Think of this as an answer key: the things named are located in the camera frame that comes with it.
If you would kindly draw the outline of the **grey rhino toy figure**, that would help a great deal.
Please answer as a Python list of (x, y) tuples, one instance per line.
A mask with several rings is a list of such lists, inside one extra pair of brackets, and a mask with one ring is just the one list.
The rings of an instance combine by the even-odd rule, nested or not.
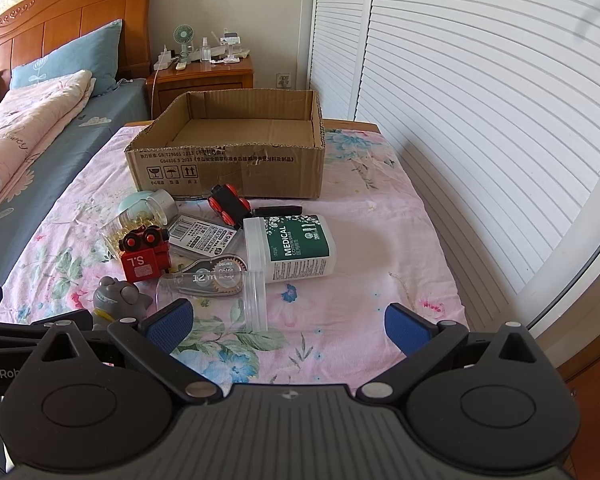
[(133, 284), (111, 276), (103, 276), (93, 295), (93, 330), (106, 330), (120, 318), (141, 321), (154, 300)]

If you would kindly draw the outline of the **red toy truck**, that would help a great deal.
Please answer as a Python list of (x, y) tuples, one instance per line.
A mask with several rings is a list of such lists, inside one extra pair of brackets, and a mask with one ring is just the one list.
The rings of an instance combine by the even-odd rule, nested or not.
[(171, 269), (169, 231), (160, 226), (141, 226), (119, 240), (125, 278), (130, 283), (160, 278)]

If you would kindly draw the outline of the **correction tape dispenser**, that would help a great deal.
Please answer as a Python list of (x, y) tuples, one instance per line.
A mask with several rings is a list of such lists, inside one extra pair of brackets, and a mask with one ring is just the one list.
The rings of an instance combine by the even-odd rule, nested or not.
[(242, 278), (247, 267), (237, 256), (201, 259), (185, 271), (165, 275), (166, 287), (201, 297), (234, 296), (242, 291)]

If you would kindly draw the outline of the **clear capsule bottle silver cap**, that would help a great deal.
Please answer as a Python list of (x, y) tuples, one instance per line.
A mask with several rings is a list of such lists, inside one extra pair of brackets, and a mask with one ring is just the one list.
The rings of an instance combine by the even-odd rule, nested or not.
[(174, 198), (165, 190), (157, 190), (146, 200), (139, 200), (121, 214), (116, 214), (100, 229), (100, 234), (110, 254), (119, 259), (119, 240), (122, 240), (127, 232), (141, 226), (166, 228), (177, 215), (178, 206)]

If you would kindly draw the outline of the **white medical swab box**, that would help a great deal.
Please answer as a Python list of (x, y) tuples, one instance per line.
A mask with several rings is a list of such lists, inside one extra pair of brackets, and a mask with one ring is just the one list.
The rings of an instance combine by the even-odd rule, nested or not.
[(334, 272), (336, 245), (320, 214), (248, 218), (245, 234), (248, 270), (265, 283), (322, 278)]

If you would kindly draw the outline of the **black toy train red wheels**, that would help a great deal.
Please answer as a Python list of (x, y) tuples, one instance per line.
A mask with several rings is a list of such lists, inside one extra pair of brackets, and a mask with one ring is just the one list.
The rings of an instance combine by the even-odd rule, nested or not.
[(211, 189), (208, 203), (227, 226), (236, 230), (242, 228), (245, 218), (252, 217), (250, 203), (240, 197), (236, 188), (230, 184), (215, 185)]

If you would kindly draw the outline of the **clear plastic tube container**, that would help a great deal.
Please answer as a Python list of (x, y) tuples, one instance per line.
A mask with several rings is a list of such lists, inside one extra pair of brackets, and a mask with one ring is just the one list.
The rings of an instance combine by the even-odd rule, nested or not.
[(265, 279), (260, 272), (247, 271), (242, 278), (242, 291), (225, 297), (183, 294), (166, 287), (162, 278), (159, 278), (155, 291), (157, 307), (166, 307), (173, 300), (186, 299), (192, 304), (194, 315), (200, 320), (210, 320), (216, 316), (233, 327), (245, 327), (252, 332), (268, 331)]

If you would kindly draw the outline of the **pink floral table cloth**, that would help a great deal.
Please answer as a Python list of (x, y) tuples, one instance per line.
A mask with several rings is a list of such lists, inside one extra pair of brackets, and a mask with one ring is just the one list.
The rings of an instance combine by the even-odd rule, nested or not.
[[(134, 191), (124, 159), (135, 128), (120, 129), (79, 173), (80, 195), (107, 211), (100, 228)], [(424, 204), (396, 153), (378, 133), (325, 134), (323, 188), (306, 202), (326, 219), (336, 245), (334, 272), (324, 278), (268, 285), (268, 331), (250, 332), (216, 316), (195, 316), (175, 356), (223, 388), (238, 382), (344, 382), (351, 388), (401, 359), (386, 337), (384, 312), (398, 302), (430, 321), (465, 321), (455, 282)], [(93, 281), (120, 276), (111, 258)]]

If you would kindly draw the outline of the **white labelled flat package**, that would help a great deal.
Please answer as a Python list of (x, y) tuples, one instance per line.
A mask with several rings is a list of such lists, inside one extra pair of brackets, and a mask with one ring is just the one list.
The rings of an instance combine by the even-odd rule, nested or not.
[(181, 214), (168, 227), (170, 248), (188, 258), (215, 258), (232, 246), (235, 229)]

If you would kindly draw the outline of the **blue bed sheet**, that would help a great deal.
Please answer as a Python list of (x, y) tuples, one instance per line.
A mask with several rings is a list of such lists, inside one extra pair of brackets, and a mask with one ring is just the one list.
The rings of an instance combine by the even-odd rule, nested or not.
[(0, 206), (0, 322), (81, 309), (111, 256), (96, 232), (106, 206), (80, 195), (84, 167), (128, 122), (149, 116), (143, 79), (90, 99)]

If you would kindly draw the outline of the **brown cardboard box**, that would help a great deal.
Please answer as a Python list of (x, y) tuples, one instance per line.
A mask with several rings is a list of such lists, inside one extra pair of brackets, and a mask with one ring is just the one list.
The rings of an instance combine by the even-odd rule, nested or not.
[(230, 184), (245, 198), (316, 200), (325, 129), (313, 91), (233, 89), (178, 96), (126, 147), (136, 188), (178, 200)]

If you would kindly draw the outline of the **white louvred closet doors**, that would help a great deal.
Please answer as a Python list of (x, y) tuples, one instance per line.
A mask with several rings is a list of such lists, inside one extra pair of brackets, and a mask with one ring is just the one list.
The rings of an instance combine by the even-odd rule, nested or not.
[(393, 146), (478, 330), (600, 274), (600, 0), (313, 0), (308, 81)]

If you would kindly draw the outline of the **small green desk fan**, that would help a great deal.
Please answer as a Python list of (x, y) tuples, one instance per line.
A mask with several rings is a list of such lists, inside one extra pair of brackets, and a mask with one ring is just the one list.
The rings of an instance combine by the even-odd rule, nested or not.
[(180, 63), (187, 65), (190, 61), (190, 45), (194, 39), (193, 27), (187, 24), (178, 25), (173, 32), (174, 41), (180, 46)]

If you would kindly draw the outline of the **white gadget on stand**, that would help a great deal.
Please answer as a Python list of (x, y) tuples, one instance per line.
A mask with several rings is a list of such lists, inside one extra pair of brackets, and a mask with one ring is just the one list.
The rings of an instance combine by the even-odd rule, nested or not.
[(224, 51), (215, 60), (217, 63), (235, 64), (248, 58), (250, 55), (250, 50), (242, 45), (242, 38), (240, 38), (238, 32), (226, 30), (219, 38), (219, 42)]

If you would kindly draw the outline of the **wall power socket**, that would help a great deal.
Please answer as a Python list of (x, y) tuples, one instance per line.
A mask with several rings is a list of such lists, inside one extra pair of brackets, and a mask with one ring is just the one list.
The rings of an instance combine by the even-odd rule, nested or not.
[(276, 87), (279, 89), (290, 89), (291, 78), (287, 73), (278, 73), (276, 75)]

